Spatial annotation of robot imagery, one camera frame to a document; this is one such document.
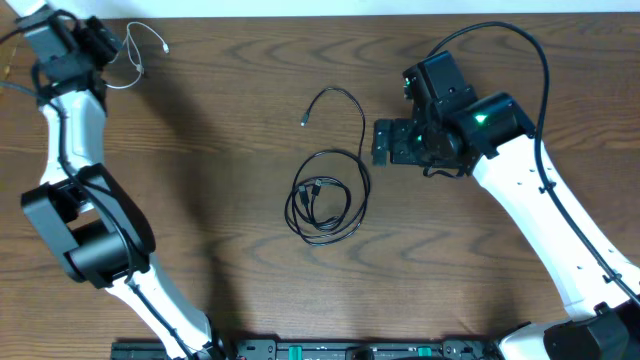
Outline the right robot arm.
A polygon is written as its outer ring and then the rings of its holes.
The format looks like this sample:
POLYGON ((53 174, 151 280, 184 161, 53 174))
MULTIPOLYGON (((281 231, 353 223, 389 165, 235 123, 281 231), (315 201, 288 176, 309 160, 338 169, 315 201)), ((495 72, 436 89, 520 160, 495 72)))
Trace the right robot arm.
POLYGON ((416 165, 426 177, 470 176, 505 209, 545 266, 567 319, 526 324, 496 340, 503 359, 636 359, 639 268, 595 224, 535 146, 535 126, 506 93, 479 99, 451 54, 403 73, 408 119, 374 124, 373 162, 416 165))

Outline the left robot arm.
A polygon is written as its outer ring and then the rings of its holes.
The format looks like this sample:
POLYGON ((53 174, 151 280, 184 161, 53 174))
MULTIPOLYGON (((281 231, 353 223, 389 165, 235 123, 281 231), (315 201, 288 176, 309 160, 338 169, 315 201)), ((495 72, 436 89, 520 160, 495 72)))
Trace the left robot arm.
POLYGON ((108 84, 121 41, 95 16, 80 19, 41 1, 15 21, 36 55, 33 97, 48 124, 38 187, 21 208, 72 280, 128 305, 171 359, 232 359, 236 350, 162 269, 146 217, 104 164, 108 84))

